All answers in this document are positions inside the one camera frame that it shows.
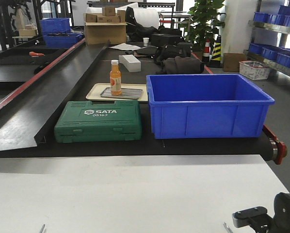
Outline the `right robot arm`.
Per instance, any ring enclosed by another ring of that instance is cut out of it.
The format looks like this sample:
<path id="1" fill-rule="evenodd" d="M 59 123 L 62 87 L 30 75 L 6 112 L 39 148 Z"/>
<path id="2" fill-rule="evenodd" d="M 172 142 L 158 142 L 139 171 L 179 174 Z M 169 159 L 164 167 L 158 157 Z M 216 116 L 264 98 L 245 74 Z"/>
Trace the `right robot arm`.
<path id="1" fill-rule="evenodd" d="M 290 194 L 280 192 L 274 198 L 273 222 L 276 233 L 290 233 Z"/>

